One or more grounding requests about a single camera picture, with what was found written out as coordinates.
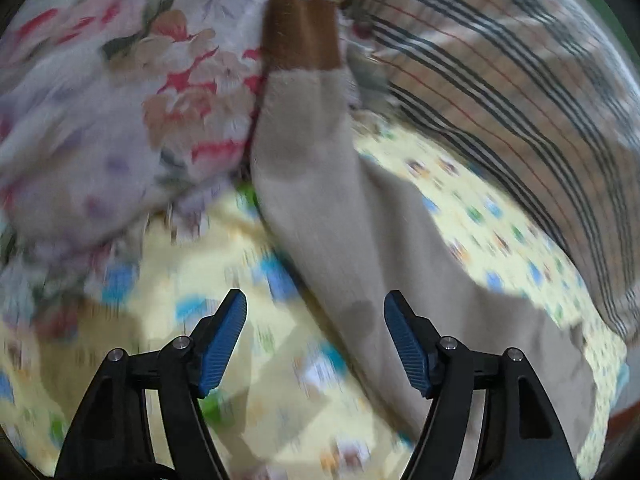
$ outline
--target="floral blanket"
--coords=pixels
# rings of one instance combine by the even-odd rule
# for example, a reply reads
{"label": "floral blanket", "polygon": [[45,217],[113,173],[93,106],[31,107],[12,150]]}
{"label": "floral blanket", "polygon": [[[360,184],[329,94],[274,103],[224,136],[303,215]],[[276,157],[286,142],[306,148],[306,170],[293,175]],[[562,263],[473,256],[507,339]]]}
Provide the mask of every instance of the floral blanket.
{"label": "floral blanket", "polygon": [[148,213],[178,195],[197,234],[250,134],[266,2],[25,2],[0,40],[5,319],[120,302]]}

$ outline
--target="floral fabric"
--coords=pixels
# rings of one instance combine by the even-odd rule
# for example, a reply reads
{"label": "floral fabric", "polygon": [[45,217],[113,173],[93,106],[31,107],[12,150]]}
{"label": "floral fabric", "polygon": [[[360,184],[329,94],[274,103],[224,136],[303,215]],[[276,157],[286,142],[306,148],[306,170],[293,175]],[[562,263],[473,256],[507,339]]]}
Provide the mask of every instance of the floral fabric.
{"label": "floral fabric", "polygon": [[27,0],[0,43],[0,195],[40,257],[238,166],[266,2]]}
{"label": "floral fabric", "polygon": [[[359,123],[360,153],[418,186],[473,279],[529,296],[563,328],[582,321],[597,396],[577,465],[590,478],[604,444],[624,343],[600,319],[566,255],[507,195],[482,180],[478,168],[415,132],[376,124]],[[17,327],[6,317],[0,323],[0,422],[16,449],[51,473],[69,421],[111,348],[161,348],[189,333],[229,288],[239,287],[248,298],[247,323],[221,386],[201,403],[231,477],[399,479],[412,443],[367,400],[319,305],[283,265],[286,255],[260,221],[251,187],[221,191],[196,241],[181,241],[184,228],[173,229],[162,219],[150,222],[139,278],[133,280],[130,267],[111,267],[102,301],[39,311],[30,326]],[[19,248],[12,253],[20,261]],[[14,276],[14,294],[5,300],[42,302],[58,285],[52,279],[36,287],[21,276]],[[157,397],[149,396],[148,403],[156,457],[170,463]]]}

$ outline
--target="striped fabric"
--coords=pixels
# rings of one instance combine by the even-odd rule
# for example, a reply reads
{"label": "striped fabric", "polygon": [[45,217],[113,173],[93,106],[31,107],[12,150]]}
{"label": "striped fabric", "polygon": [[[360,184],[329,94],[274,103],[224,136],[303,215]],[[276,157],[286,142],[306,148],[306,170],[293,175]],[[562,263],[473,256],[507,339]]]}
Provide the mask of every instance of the striped fabric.
{"label": "striped fabric", "polygon": [[504,186],[638,338],[640,91],[606,35],[575,0],[366,8],[407,116]]}

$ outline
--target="pink flower print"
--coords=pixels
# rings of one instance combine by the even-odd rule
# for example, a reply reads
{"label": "pink flower print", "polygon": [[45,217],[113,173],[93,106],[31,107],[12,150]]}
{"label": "pink flower print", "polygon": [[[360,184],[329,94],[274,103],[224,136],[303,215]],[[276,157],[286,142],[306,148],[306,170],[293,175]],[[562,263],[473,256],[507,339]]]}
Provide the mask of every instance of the pink flower print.
{"label": "pink flower print", "polygon": [[133,47],[133,59],[137,68],[153,74],[180,74],[193,64],[189,50],[189,43],[185,41],[151,34]]}
{"label": "pink flower print", "polygon": [[244,80],[244,85],[251,91],[252,94],[258,95],[262,91],[262,85],[266,78],[261,75],[252,75]]}
{"label": "pink flower print", "polygon": [[242,160],[245,146],[245,140],[230,139],[197,144],[191,149],[189,174],[200,181],[213,174],[234,170]]}
{"label": "pink flower print", "polygon": [[205,127],[222,132],[223,139],[244,140],[251,127],[255,97],[247,86],[225,96],[218,95],[216,107],[205,117]]}
{"label": "pink flower print", "polygon": [[189,83],[195,85],[214,81],[218,91],[226,94],[242,86],[250,75],[253,75],[251,68],[240,62],[236,54],[220,50],[194,67]]}
{"label": "pink flower print", "polygon": [[166,10],[151,25],[151,32],[160,36],[169,36],[174,41],[187,41],[187,18],[181,10]]}
{"label": "pink flower print", "polygon": [[193,59],[199,58],[211,52],[215,46],[213,45],[213,38],[216,33],[212,28],[205,28],[197,33],[189,42],[189,53]]}
{"label": "pink flower print", "polygon": [[104,33],[130,36],[140,28],[145,0],[79,0],[67,9],[49,9],[8,33],[0,59],[20,63],[44,46],[63,46]]}
{"label": "pink flower print", "polygon": [[193,145],[211,140],[214,134],[206,130],[203,117],[215,109],[217,100],[203,87],[187,88],[175,102],[167,94],[151,96],[143,104],[149,145],[188,153]]}
{"label": "pink flower print", "polygon": [[244,54],[242,54],[242,59],[258,60],[260,59],[260,54],[260,48],[249,48],[244,51]]}

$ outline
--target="yellow bedsheet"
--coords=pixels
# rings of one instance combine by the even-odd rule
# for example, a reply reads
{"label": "yellow bedsheet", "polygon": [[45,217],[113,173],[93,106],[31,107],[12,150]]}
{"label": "yellow bedsheet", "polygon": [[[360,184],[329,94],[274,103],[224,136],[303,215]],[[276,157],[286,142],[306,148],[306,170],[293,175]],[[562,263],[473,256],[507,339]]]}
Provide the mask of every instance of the yellow bedsheet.
{"label": "yellow bedsheet", "polygon": [[[625,345],[600,320],[575,267],[509,198],[435,142],[394,126],[381,134],[363,128],[356,145],[420,188],[473,279],[529,296],[563,328],[582,320],[598,393],[577,465],[584,477],[592,475]],[[126,306],[86,309],[71,340],[39,340],[0,324],[0,421],[14,446],[51,474],[66,425],[109,349],[158,349],[239,287],[248,299],[247,323],[220,388],[202,402],[232,478],[398,479],[411,443],[372,409],[320,307],[274,252],[250,188],[226,193],[205,226],[198,240],[172,244],[164,224],[152,222]],[[149,416],[156,457],[170,463],[153,396]]]}

